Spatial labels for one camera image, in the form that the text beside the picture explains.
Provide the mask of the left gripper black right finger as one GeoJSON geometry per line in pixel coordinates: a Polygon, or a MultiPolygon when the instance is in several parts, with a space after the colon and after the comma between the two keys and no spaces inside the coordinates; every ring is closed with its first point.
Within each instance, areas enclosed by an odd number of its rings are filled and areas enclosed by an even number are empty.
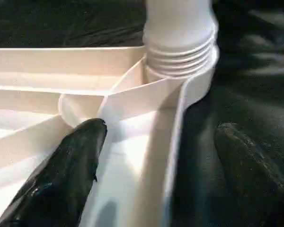
{"type": "Polygon", "coordinates": [[[244,225],[284,227],[284,161],[235,123],[219,124],[214,144],[244,225]]]}

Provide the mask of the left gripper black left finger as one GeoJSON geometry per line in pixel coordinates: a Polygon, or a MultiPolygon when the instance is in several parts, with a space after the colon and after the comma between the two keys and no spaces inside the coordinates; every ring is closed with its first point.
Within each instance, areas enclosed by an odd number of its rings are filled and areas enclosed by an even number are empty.
{"type": "Polygon", "coordinates": [[[0,227],[77,227],[93,183],[108,128],[88,119],[66,135],[30,174],[0,216],[0,227]]]}

